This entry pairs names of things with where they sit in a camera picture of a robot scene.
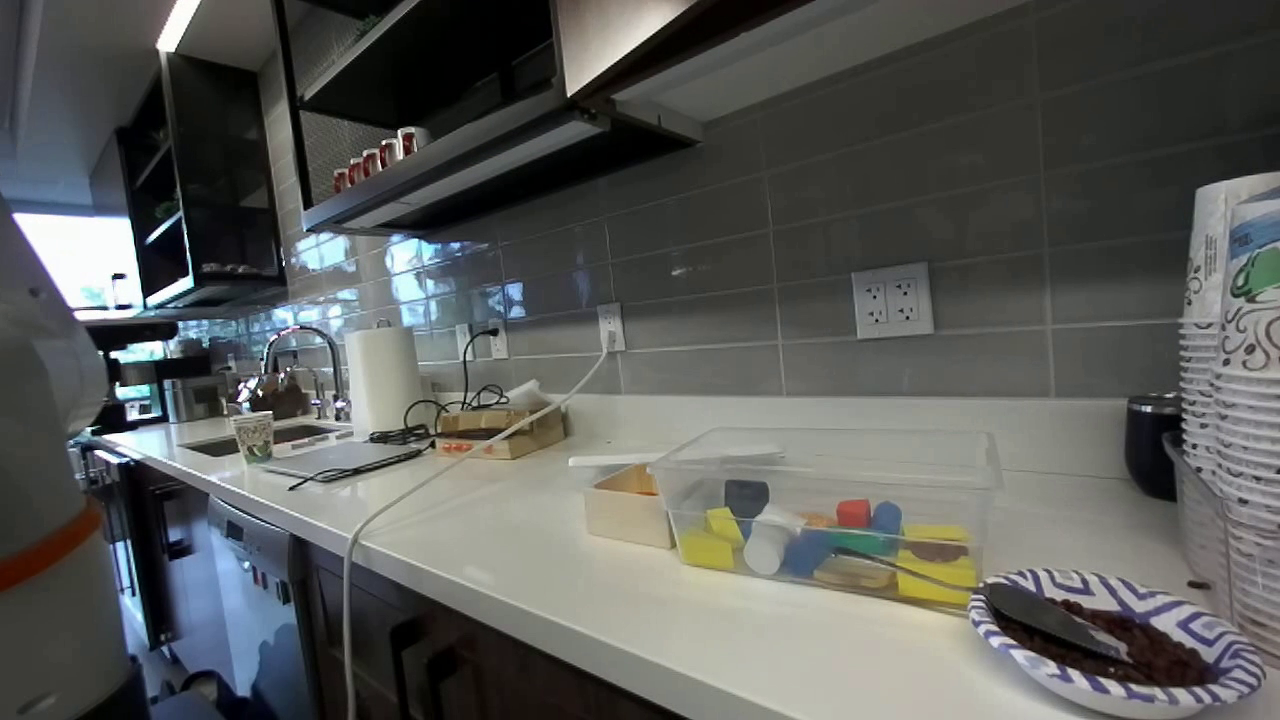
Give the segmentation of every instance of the plastic container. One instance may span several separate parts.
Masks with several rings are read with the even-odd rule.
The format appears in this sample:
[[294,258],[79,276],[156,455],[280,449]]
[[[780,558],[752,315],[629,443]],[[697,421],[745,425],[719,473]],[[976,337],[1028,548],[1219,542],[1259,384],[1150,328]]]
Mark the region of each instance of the plastic container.
[[1171,440],[1163,454],[1175,468],[1182,542],[1197,583],[1259,657],[1280,663],[1280,514],[1232,501],[1211,481],[1219,473],[1197,473]]
[[654,477],[683,565],[964,608],[1001,461],[989,434],[718,427]]

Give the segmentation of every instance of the kitchen faucet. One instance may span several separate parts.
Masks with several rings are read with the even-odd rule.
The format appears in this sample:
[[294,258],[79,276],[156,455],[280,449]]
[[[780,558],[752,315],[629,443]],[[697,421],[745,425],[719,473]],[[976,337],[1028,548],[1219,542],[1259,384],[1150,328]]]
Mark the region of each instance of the kitchen faucet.
[[278,374],[278,345],[294,341],[294,337],[319,337],[319,345],[330,348],[332,398],[325,401],[319,390],[318,390],[318,398],[319,398],[318,418],[319,421],[350,421],[343,364],[341,364],[337,341],[330,332],[319,332],[318,324],[294,324],[294,328],[278,332],[268,341],[268,367]]

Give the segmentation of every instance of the orange object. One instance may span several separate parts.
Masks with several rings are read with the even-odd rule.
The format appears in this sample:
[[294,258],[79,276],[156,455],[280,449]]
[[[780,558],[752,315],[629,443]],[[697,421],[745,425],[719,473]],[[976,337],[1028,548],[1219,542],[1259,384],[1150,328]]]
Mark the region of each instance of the orange object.
[[868,529],[873,523],[873,501],[841,501],[835,505],[841,529]]
[[802,514],[805,529],[835,529],[828,514]]
[[83,505],[67,523],[61,523],[55,534],[48,534],[42,546],[5,558],[0,561],[0,594],[14,594],[30,579],[37,579],[42,574],[48,574],[51,565],[67,561],[83,542],[94,542],[102,529],[102,514],[94,505]]

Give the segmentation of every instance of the container on shelf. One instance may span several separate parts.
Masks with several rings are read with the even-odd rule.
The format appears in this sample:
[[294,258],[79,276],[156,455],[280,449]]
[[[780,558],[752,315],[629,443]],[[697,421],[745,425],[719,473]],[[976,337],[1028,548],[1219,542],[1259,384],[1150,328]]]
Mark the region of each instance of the container on shelf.
[[992,434],[718,427],[654,477],[683,565],[964,608],[1001,461]]

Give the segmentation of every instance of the plate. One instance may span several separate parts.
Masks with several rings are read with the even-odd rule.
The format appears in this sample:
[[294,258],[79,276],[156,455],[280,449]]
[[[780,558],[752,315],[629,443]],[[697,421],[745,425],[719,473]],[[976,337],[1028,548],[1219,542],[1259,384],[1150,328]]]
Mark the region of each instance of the plate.
[[1209,608],[1197,608],[1182,598],[1163,598],[1153,589],[1139,589],[1123,578],[1099,578],[1099,574],[1069,574],[1069,569],[1023,569],[1012,578],[997,578],[992,583],[1021,583],[1054,601],[1077,601],[1084,608],[1099,614],[1123,614],[1146,625],[1155,625],[1163,638],[1197,649],[1216,682],[1197,689],[1155,689],[1155,685],[1123,685],[1109,676],[1090,676],[1069,663],[1055,663],[1012,638],[1001,632],[992,619],[992,608],[983,598],[970,601],[970,625],[976,638],[1009,657],[1021,674],[1028,674],[1041,689],[1084,705],[1094,714],[1109,716],[1197,716],[1209,708],[1239,705],[1245,695],[1259,692],[1268,682],[1264,659],[1252,652],[1252,646],[1223,619],[1216,619]]

